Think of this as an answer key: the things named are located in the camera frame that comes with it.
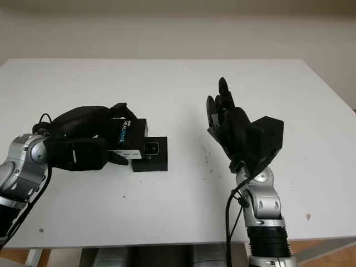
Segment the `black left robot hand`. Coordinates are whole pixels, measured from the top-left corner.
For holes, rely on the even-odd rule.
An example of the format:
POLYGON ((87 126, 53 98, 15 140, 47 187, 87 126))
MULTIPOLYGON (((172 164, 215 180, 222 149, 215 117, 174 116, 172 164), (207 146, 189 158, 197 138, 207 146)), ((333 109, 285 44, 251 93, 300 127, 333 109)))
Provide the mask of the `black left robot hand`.
POLYGON ((82 106, 58 116, 45 142, 50 166, 69 171, 100 170, 108 162, 127 166, 127 159, 110 151, 116 142, 116 118, 137 119, 126 103, 82 106))

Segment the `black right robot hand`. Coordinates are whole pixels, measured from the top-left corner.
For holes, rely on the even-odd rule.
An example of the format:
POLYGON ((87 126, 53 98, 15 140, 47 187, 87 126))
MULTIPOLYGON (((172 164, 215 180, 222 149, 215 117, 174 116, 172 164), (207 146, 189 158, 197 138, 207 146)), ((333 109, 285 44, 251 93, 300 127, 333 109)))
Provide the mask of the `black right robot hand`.
POLYGON ((206 113, 208 133, 230 159, 230 171, 238 173, 245 163, 245 130, 250 120, 242 108, 235 106, 224 77, 219 79, 219 94, 216 97, 207 97, 206 113))

